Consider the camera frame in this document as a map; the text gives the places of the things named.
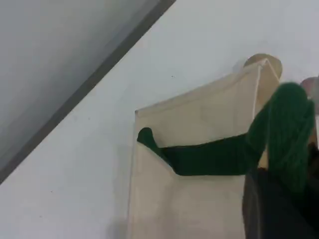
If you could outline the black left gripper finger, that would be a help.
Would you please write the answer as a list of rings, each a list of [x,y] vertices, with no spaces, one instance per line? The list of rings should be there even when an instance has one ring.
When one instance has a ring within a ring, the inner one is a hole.
[[[308,145],[308,185],[319,193],[319,149],[313,142]]]
[[[308,188],[297,202],[267,170],[257,169],[245,177],[243,221],[247,239],[317,239],[319,193]]]

